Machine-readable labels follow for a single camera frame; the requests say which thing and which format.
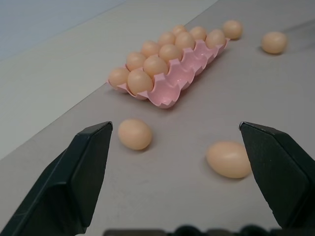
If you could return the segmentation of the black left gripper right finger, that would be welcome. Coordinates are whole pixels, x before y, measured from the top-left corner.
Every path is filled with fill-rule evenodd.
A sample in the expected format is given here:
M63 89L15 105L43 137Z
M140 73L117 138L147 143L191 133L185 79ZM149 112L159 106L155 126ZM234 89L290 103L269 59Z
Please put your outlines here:
M315 229L315 160L288 134L242 122L254 179L282 228Z

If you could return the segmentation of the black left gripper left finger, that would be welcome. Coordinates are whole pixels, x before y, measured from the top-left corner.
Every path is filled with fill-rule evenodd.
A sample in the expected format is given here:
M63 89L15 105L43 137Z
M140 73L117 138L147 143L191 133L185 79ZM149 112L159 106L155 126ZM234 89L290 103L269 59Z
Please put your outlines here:
M90 226L103 184L112 122L83 129L41 173L0 236L76 236Z

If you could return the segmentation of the pink plastic egg tray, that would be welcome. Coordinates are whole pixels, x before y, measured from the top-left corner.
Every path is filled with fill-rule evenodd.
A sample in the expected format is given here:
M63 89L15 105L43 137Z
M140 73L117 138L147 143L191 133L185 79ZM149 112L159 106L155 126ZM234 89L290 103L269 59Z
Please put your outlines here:
M134 95L126 83L112 88L120 93L128 93L138 100L149 100L161 109L170 108L178 101L181 92L192 84L195 77L224 51L229 40L226 38L224 44L216 45L211 49L203 40L196 40L194 49L183 49L182 60L170 61L167 74L160 73L154 76L155 84L152 91L143 91Z

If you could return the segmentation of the beige egg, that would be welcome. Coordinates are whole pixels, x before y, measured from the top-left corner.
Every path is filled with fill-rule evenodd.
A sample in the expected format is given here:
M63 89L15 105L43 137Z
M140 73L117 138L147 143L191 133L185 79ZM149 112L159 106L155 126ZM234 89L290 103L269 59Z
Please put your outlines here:
M158 43L151 40L147 40L142 45L141 53L145 57L149 57L152 55L157 55L159 53L159 49L160 49L160 46L158 45Z
M244 178L252 171L245 147L237 142L221 141L210 145L206 160L217 174L227 178Z
M243 33L243 25L236 20L228 20L222 26L223 33L226 38L238 40Z
M127 86L133 95L144 91L152 91L154 84L151 77L144 71L136 69L129 73Z
M224 45L225 36L223 31L220 29L214 29L209 32L206 37L205 44L209 49L214 48L217 45Z
M269 54L281 54L287 47L287 36L278 31L266 33L261 40L261 48Z
M143 64L143 70L147 73L150 77L154 75L164 73L167 74L169 69L164 60L162 60L158 56L150 56L148 57Z
M184 25L176 25L173 27L172 32L175 36L179 35L181 32L187 31Z
M158 39L159 46L163 46L166 44L174 44L176 40L176 36L174 33L170 31L164 32Z
M126 66L129 71L143 67L146 57L140 52L131 52L126 58Z
M149 125L139 119L126 119L119 125L118 137L120 142L132 150L143 150L153 139Z
M194 49L195 39L189 32L183 31L176 36L175 46L180 49L185 49L185 48Z
M108 82L113 88L116 89L117 86L127 83L129 73L129 70L125 67L117 67L109 74Z
M173 44L163 45L158 53L158 56L163 59L165 62L169 62L173 59L182 60L182 50L176 47Z
M201 26L196 26L196 27L192 28L189 32L192 35L192 37L194 38L194 40L205 41L205 39L207 37L206 30Z

